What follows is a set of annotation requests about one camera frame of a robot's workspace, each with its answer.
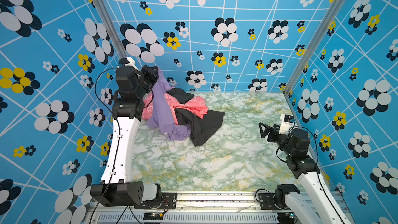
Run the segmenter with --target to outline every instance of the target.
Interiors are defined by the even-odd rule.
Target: pile of clothes
[[[148,127],[157,127],[170,140],[189,137],[201,146],[221,127],[225,112],[209,110],[202,97],[172,88],[158,70],[158,81],[144,100],[148,106],[142,112]]]

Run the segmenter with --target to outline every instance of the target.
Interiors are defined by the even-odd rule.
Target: purple cloth
[[[191,128],[190,126],[179,126],[174,123],[172,112],[164,97],[165,92],[170,90],[171,87],[160,68],[158,75],[158,81],[152,88],[153,110],[152,117],[147,121],[147,126],[159,128],[160,132],[171,140],[183,141],[190,136]]]

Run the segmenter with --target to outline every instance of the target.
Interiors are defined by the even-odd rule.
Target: robotic arm
[[[279,208],[290,208],[302,223],[351,224],[331,195],[314,160],[307,154],[310,140],[308,132],[294,128],[291,115],[281,115],[281,125],[270,127],[259,123],[260,135],[276,143],[286,154],[286,163],[293,175],[305,188],[319,216],[306,204],[299,189],[293,184],[281,184],[275,191]]]
[[[115,92],[112,106],[116,120],[113,121],[109,161],[101,183],[92,185],[90,194],[106,207],[140,205],[143,202],[155,205],[162,201],[162,189],[157,183],[133,182],[131,153],[144,110],[142,98],[156,83],[158,67],[144,65],[139,71],[131,57],[123,58],[121,62],[124,66],[116,70],[119,89]]]

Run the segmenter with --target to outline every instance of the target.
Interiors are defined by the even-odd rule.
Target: metal corner post
[[[120,38],[117,34],[115,25],[113,24],[112,18],[106,8],[105,1],[104,0],[93,0],[93,1],[96,4],[96,9],[99,14],[99,17],[101,18],[103,25],[105,26],[109,34],[109,37],[112,40],[113,46],[115,47],[116,52],[119,54],[119,57],[120,58],[127,57],[126,50],[124,49],[123,44],[120,41]]]
[[[296,85],[303,68],[306,66],[307,62],[311,59],[313,53],[316,48],[320,44],[322,38],[325,35],[325,31],[328,29],[330,23],[336,17],[340,8],[343,6],[346,0],[334,0],[329,9],[327,10],[325,16],[323,17],[321,24],[318,26],[315,35],[312,37],[310,43],[308,44],[308,48],[305,51],[305,54],[302,56],[300,61],[298,62],[295,70],[293,71],[289,81],[287,82],[286,88],[284,90],[285,96],[293,89],[294,85]]]

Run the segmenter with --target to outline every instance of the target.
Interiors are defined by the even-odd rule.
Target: yellow dot
[[[21,83],[22,86],[27,87],[30,85],[30,80],[26,77],[22,77],[19,82]]]
[[[0,70],[0,75],[1,75],[2,77],[4,77],[4,78],[11,78],[11,77],[14,75],[14,73],[12,72],[11,69],[9,69],[9,68],[7,68],[7,67],[4,67],[4,68],[2,68],[2,69]]]
[[[0,79],[0,87],[2,88],[10,88],[12,87],[12,81],[7,78]]]
[[[17,67],[16,69],[14,69],[14,75],[16,77],[22,78],[25,76],[25,71],[22,68]]]
[[[11,90],[14,93],[21,93],[23,92],[23,86],[21,84],[15,83],[14,85],[12,85]]]

